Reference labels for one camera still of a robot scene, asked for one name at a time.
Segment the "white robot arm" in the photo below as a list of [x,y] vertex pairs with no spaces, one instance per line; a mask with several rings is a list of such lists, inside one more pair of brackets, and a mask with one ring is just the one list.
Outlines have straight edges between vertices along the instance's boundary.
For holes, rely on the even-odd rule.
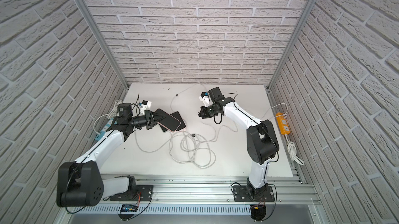
[[279,150],[272,123],[252,116],[231,97],[225,98],[219,87],[202,92],[199,99],[205,104],[201,107],[199,117],[210,118],[221,113],[247,130],[247,151],[253,160],[247,179],[247,192],[253,200],[261,198],[267,186],[268,164]]
[[102,180],[100,168],[127,137],[137,129],[152,129],[164,116],[144,109],[133,117],[132,105],[122,103],[117,108],[111,126],[91,149],[74,162],[65,162],[58,169],[57,197],[59,207],[95,206],[105,197],[136,190],[134,177]]
[[[201,107],[198,116],[204,119],[221,113],[247,130],[247,151],[253,160],[247,179],[247,192],[253,200],[261,198],[267,186],[268,163],[279,150],[272,123],[253,117],[234,99],[225,98],[218,87],[202,92],[200,99],[205,106]],[[114,118],[104,137],[74,162],[65,162],[60,166],[56,199],[59,207],[95,206],[102,198],[135,192],[134,177],[102,180],[99,170],[131,133],[144,126],[151,129],[164,118],[155,112],[143,110],[144,115],[133,117],[130,103],[119,104],[119,116]]]

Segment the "ventilated metal panel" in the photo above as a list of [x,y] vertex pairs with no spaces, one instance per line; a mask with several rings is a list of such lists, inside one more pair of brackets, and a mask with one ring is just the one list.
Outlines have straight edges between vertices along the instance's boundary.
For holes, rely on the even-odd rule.
[[[138,208],[138,213],[143,211],[147,202]],[[95,207],[85,207],[77,214],[119,214],[122,204],[98,204]],[[206,214],[206,215],[250,215],[249,205],[245,204],[153,204],[142,214]]]

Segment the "blue component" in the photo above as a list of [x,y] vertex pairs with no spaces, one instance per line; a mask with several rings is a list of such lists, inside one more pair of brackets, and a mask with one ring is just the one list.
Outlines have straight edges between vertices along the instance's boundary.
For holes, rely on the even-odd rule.
[[113,118],[111,118],[107,124],[101,129],[100,134],[97,134],[97,136],[94,138],[94,142],[98,142],[99,140],[101,140],[101,138],[104,136],[105,132],[107,131],[107,129],[111,126]]

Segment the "brick wall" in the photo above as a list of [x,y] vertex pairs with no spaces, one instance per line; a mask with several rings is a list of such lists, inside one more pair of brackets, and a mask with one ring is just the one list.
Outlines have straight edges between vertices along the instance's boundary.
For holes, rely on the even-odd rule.
[[124,90],[73,0],[0,0],[0,57],[0,222],[52,223],[59,165]]
[[85,0],[131,82],[267,84],[306,0]]
[[399,0],[317,0],[272,87],[331,223],[398,223],[398,47]]

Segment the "power strip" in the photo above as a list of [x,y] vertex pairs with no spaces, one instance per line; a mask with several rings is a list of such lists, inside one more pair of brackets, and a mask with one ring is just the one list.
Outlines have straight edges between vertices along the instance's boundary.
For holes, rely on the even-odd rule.
[[289,133],[291,133],[290,127],[288,127],[287,120],[282,116],[281,112],[277,112],[276,120],[277,120],[277,124],[278,124],[278,127],[279,127],[282,135],[285,135],[285,134],[288,135]]
[[94,138],[94,141],[98,142],[101,140],[101,138],[104,136],[105,132],[107,131],[107,129],[111,126],[112,120],[114,118],[111,118],[107,124],[105,124],[105,126],[102,128],[102,130],[100,130],[100,134],[97,134],[97,136]]

